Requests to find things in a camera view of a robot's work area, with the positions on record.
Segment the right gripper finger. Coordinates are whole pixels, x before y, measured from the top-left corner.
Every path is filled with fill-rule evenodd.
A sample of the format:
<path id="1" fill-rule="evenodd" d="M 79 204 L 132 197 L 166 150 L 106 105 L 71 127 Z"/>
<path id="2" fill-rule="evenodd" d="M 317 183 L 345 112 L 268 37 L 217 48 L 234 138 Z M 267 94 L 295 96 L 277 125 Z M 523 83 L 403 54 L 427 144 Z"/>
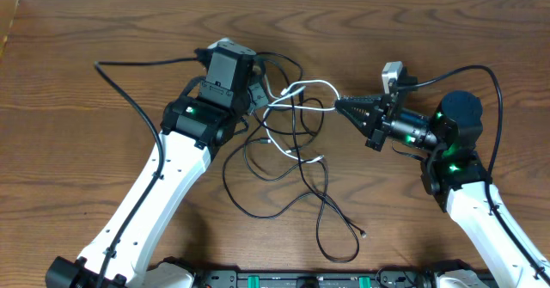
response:
<path id="1" fill-rule="evenodd" d="M 336 108 L 373 108 L 380 104 L 381 95 L 366 95 L 366 96 L 342 96 L 335 103 Z"/>
<path id="2" fill-rule="evenodd" d="M 382 110 L 379 105 L 340 105 L 336 111 L 345 116 L 364 136 L 371 136 L 382 128 Z"/>

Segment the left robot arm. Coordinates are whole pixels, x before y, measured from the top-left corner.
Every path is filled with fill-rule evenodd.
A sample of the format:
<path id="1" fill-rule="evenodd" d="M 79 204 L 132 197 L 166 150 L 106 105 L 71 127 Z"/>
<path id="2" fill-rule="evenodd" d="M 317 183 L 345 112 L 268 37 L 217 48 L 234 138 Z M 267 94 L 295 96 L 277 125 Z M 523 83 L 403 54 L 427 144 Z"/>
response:
<path id="1" fill-rule="evenodd" d="M 149 269 L 181 201 L 232 139 L 245 115 L 264 107 L 265 67 L 259 54 L 231 40 L 197 49 L 206 70 L 193 78 L 151 126 L 155 146 L 117 211 L 74 261 L 57 257 L 48 287 L 145 287 L 160 281 Z"/>

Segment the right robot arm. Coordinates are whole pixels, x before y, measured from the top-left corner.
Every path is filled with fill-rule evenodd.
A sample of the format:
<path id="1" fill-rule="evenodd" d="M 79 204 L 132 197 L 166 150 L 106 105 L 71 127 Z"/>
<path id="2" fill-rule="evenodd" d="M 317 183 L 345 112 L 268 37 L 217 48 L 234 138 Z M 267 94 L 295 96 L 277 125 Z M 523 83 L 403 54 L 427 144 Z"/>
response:
<path id="1" fill-rule="evenodd" d="M 335 108 L 373 150 L 392 139 L 426 152 L 420 161 L 425 191 L 467 234 L 498 286 L 547 287 L 548 261 L 507 210 L 475 150 L 483 131 L 480 99 L 450 92 L 426 116 L 404 108 L 404 98 L 342 97 Z"/>

